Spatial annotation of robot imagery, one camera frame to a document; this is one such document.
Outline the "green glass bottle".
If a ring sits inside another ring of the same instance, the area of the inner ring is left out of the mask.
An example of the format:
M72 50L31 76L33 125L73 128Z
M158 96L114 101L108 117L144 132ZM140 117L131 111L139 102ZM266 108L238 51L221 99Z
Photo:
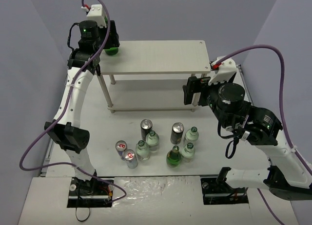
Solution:
M174 145L173 148L167 153L166 162L167 165L172 168L180 165L181 153L178 145Z
M119 48L111 48L109 50L104 50L105 53L109 56L113 56L113 55L116 55L119 51Z

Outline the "clear bottle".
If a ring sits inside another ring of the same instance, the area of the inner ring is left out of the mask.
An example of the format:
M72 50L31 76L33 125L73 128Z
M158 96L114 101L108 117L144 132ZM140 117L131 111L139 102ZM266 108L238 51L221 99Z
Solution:
M149 150L151 153L155 153L159 149L159 136L155 131L150 131L146 135L146 143L149 146Z
M184 163L189 163L193 160L195 149L193 143L187 143L181 151L181 159Z
M136 155L140 161L146 161L150 158L150 150L145 141L138 141L136 145Z
M192 143L195 145L199 138L199 133L197 127L193 126L190 129L187 130L184 136L183 144L187 145L188 143Z

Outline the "green glass bottle front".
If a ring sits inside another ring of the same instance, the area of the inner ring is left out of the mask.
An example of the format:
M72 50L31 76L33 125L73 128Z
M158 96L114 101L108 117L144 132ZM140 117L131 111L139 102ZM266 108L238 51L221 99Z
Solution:
M181 153L178 145L174 145L173 148L167 153L166 162L167 165L172 168L180 165Z

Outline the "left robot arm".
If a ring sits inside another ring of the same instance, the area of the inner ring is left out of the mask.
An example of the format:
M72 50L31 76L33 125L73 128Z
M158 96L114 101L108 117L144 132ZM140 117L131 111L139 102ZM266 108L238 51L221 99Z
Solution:
M67 81L55 126L46 122L48 135L69 156L75 171L72 189L77 196L94 195L103 183L96 179L97 172L87 152L90 133L80 128L80 117L87 89L94 75L100 75L101 45L106 50L119 47L119 36L113 20L110 29L101 28L93 20L77 23L80 30L78 48L72 49L68 59Z

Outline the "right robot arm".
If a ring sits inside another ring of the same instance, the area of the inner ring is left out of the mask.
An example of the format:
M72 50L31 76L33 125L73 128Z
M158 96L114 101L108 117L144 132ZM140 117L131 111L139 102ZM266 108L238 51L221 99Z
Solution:
M221 136L222 128L230 131L230 135L221 138L229 139L233 150L240 141L247 141L265 153L270 164L262 170L223 167L217 182L225 182L231 188L265 189L288 201L311 200L311 168L296 149L287 143L282 124L276 115L246 101L245 89L232 79L212 85L209 81L209 77L188 78L182 87L184 104L189 105L194 94L199 93L198 104L208 106L218 120L217 134Z

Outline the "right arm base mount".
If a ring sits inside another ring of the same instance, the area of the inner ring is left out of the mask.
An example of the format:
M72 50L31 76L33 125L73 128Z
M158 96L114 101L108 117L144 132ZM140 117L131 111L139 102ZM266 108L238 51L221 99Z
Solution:
M237 205L249 203L247 188L231 188L225 182L218 183L216 179L216 176L200 177L204 205Z

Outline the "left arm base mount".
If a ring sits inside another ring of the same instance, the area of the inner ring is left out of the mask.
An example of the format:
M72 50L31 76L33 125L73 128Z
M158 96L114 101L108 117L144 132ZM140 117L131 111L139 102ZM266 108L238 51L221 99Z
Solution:
M91 179L83 181L71 179L68 191L68 208L106 208L112 206L113 190L111 184Z

